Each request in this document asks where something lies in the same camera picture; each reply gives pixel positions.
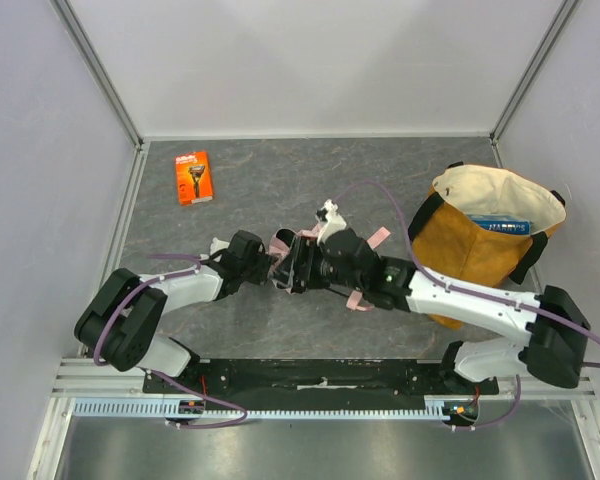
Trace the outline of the blue Harry's razor box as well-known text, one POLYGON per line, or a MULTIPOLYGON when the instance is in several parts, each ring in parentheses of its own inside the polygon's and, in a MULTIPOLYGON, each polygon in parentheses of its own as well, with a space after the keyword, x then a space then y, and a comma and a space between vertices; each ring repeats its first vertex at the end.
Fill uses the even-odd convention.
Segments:
POLYGON ((480 228, 497 233, 511 235, 529 235, 531 223, 512 215, 470 214, 468 218, 480 228))

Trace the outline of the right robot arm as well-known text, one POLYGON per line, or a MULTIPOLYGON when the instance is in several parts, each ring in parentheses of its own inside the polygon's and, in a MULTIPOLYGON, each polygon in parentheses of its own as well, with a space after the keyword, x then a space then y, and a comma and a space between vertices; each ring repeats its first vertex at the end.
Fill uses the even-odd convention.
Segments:
POLYGON ((366 301, 377 309, 449 317, 496 333, 494 340, 449 345, 440 367, 448 382, 477 384, 527 372, 555 387, 578 386, 590 324, 565 290, 548 286, 534 294, 446 280, 409 260, 378 255, 376 247, 389 235, 381 228, 364 239, 345 229, 320 243, 312 232, 281 229, 269 245, 280 261, 274 284, 297 294, 345 286, 352 291, 352 310, 366 301))

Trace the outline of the orange canvas tote bag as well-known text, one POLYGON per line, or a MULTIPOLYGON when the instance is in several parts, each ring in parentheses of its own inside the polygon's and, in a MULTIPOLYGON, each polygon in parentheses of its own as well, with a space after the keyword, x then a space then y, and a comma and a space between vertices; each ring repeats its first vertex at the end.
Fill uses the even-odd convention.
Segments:
POLYGON ((520 285, 566 218, 557 191, 507 169, 456 163, 432 181, 408 237, 417 260, 443 275, 487 287, 520 285), (473 215, 513 217, 530 231, 491 231, 473 215))

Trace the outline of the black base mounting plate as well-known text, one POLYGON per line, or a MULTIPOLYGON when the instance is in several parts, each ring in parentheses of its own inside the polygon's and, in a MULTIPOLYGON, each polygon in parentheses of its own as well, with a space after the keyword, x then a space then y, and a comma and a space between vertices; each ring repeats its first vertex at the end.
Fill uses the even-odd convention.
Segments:
POLYGON ((499 393, 493 379, 473 384, 415 359, 210 359, 175 380, 250 411, 422 409, 427 395, 499 393))

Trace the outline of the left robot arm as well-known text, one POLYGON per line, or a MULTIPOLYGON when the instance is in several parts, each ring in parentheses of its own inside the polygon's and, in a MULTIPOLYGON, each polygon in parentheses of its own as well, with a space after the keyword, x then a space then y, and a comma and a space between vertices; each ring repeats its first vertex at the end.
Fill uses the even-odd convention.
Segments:
POLYGON ((157 254, 189 267, 162 274, 113 271, 79 317, 74 336, 98 365, 119 372, 143 368, 179 376, 198 357, 178 341, 157 332, 164 314, 224 299, 243 283, 261 285, 275 258, 260 237, 243 230, 230 241, 214 239, 208 254, 157 254))

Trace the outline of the orange Gillette razor box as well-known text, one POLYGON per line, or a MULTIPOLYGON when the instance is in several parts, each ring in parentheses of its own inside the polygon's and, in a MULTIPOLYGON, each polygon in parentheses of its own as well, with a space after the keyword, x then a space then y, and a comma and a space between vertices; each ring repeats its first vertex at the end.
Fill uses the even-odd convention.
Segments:
POLYGON ((209 157, 206 151, 196 151, 174 158, 176 191, 181 206, 214 199, 209 157))

